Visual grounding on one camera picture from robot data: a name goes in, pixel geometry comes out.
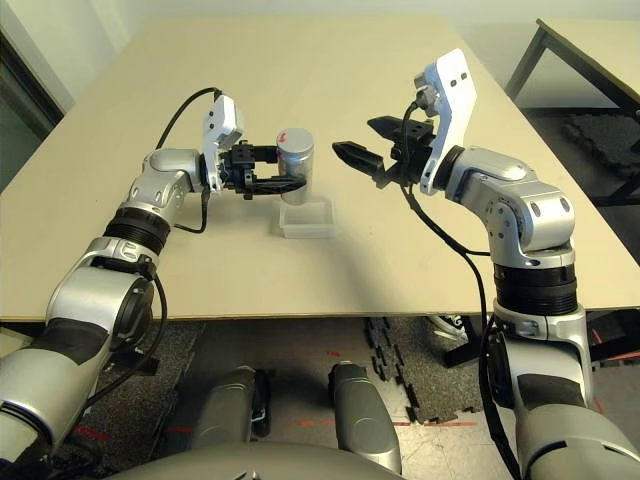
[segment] table leg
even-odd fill
[[[538,31],[533,36],[527,50],[520,59],[518,66],[511,75],[507,86],[504,88],[505,93],[511,100],[515,100],[518,96],[520,90],[522,90],[522,87],[544,53],[546,48],[544,45],[544,39],[546,35],[547,33],[542,28],[538,28]]]
[[[590,200],[596,207],[640,205],[640,195],[631,195],[637,188],[640,188],[640,173],[634,174],[608,197],[590,197]]]
[[[463,363],[475,360],[480,355],[480,337],[476,334],[471,319],[466,315],[462,316],[462,325],[467,334],[467,343],[449,350],[443,356],[444,364],[447,368],[455,367]]]
[[[617,326],[622,330],[623,336],[592,345],[589,348],[592,362],[599,362],[640,350],[640,311],[619,310],[595,320],[595,322],[611,321],[616,322]]]

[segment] metal table frame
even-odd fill
[[[520,62],[504,89],[511,100],[515,101],[522,87],[533,72],[533,69],[540,61],[540,57],[542,57],[546,49],[549,49],[606,95],[612,102],[618,105],[622,113],[640,122],[640,101],[638,101],[637,98],[630,96],[616,85],[610,76],[607,75],[608,72],[594,67],[585,59],[584,55],[580,55],[565,42],[558,39],[553,32],[547,30],[546,26],[540,21],[538,21],[538,25],[538,31],[531,40],[531,43],[524,52],[524,55],[520,59]],[[596,207],[640,205],[640,195],[632,195],[638,187],[640,187],[640,174],[635,174],[611,195],[592,197],[591,201]]]

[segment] black table leg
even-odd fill
[[[546,35],[547,33],[542,28],[538,28],[538,31],[531,40],[527,50],[520,59],[518,66],[511,75],[507,86],[504,88],[505,93],[511,100],[515,100],[518,96],[520,90],[522,90],[522,87],[544,53],[546,48],[544,46],[544,39]]]
[[[640,173],[636,173],[618,190],[608,197],[590,197],[596,207],[617,207],[621,205],[640,205],[640,195],[631,195],[640,188]]]
[[[444,364],[447,368],[461,365],[471,360],[475,360],[480,355],[480,337],[476,334],[471,319],[466,315],[462,316],[462,325],[467,334],[468,342],[464,345],[449,350],[444,354]]]

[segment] clear plastic container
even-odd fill
[[[280,228],[285,238],[330,238],[336,234],[336,210],[324,197],[311,197],[303,205],[280,202]]]

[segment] white wall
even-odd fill
[[[77,100],[149,19],[171,15],[439,13],[504,85],[541,16],[640,19],[638,0],[2,0]],[[429,25],[425,25],[428,41]],[[526,106],[609,106],[552,54],[519,98]]]

